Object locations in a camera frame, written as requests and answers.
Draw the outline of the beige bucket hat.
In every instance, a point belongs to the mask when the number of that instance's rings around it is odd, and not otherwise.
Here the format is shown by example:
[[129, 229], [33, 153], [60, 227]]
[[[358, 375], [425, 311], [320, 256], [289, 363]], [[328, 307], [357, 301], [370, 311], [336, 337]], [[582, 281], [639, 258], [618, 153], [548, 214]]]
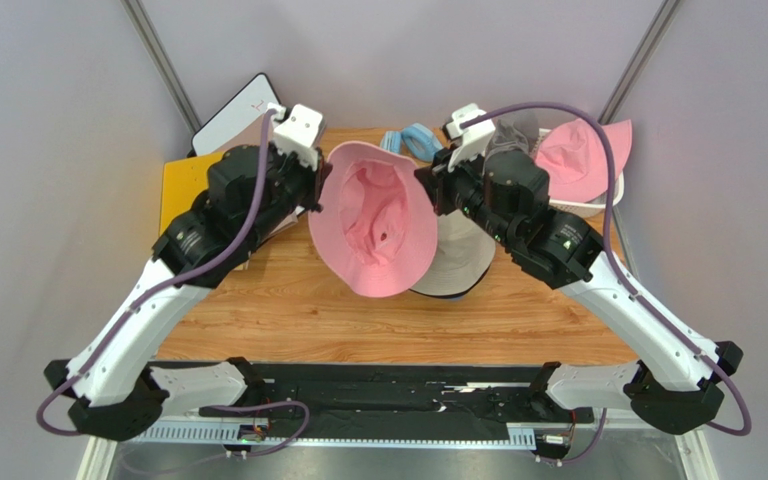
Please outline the beige bucket hat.
[[494, 239], [463, 213], [440, 216], [432, 263], [410, 290], [433, 295], [466, 290], [491, 266], [495, 253]]

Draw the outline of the pink and beige reversible hat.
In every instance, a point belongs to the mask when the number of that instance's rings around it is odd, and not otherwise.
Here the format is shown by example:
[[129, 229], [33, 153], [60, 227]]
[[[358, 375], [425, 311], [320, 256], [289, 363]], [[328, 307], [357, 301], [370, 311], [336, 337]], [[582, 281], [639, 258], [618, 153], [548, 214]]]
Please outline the pink and beige reversible hat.
[[414, 160], [361, 141], [328, 156], [322, 210], [309, 219], [321, 260], [354, 293], [385, 298], [413, 287], [438, 244], [437, 215]]

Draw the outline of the black bucket hat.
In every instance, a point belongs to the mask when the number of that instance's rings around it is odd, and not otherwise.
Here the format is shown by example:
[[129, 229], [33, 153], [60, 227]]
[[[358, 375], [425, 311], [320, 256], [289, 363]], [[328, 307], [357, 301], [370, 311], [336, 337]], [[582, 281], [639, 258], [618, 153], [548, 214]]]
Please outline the black bucket hat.
[[463, 297], [465, 297], [471, 291], [473, 291], [478, 285], [480, 285], [482, 283], [482, 281], [484, 280], [484, 278], [488, 274], [489, 270], [490, 270], [490, 267], [488, 267], [470, 287], [468, 287], [466, 290], [463, 290], [461, 292], [451, 293], [451, 294], [446, 294], [446, 295], [443, 295], [443, 294], [436, 294], [436, 295], [425, 294], [425, 293], [420, 293], [420, 292], [415, 291], [415, 290], [414, 290], [414, 292], [418, 293], [418, 294], [421, 294], [421, 295], [423, 295], [425, 297], [434, 298], [434, 299], [441, 299], [441, 300], [443, 300], [444, 298], [447, 298], [447, 297], [455, 297], [455, 296], [463, 296]]

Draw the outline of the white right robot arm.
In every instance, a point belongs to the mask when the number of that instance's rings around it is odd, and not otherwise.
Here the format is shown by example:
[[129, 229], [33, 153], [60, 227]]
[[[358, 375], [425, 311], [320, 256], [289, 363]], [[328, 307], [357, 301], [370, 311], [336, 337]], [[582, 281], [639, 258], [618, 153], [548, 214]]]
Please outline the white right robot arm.
[[667, 312], [587, 221], [550, 205], [549, 175], [524, 153], [456, 166], [450, 155], [439, 151], [415, 174], [435, 211], [466, 216], [524, 273], [585, 307], [636, 354], [615, 366], [546, 363], [531, 385], [532, 407], [627, 410], [673, 435], [713, 426], [742, 350]]

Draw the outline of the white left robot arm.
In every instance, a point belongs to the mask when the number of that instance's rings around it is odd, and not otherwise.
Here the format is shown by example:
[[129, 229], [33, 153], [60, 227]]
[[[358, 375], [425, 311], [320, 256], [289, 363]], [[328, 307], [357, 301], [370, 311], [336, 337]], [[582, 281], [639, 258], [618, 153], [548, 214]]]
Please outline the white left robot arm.
[[205, 168], [204, 189], [160, 234], [113, 318], [80, 354], [45, 368], [53, 396], [71, 400], [73, 435], [125, 441], [167, 416], [259, 400], [262, 377], [244, 358], [182, 369], [152, 358], [286, 217], [319, 209], [329, 171], [318, 148], [298, 152], [271, 143], [234, 147]]

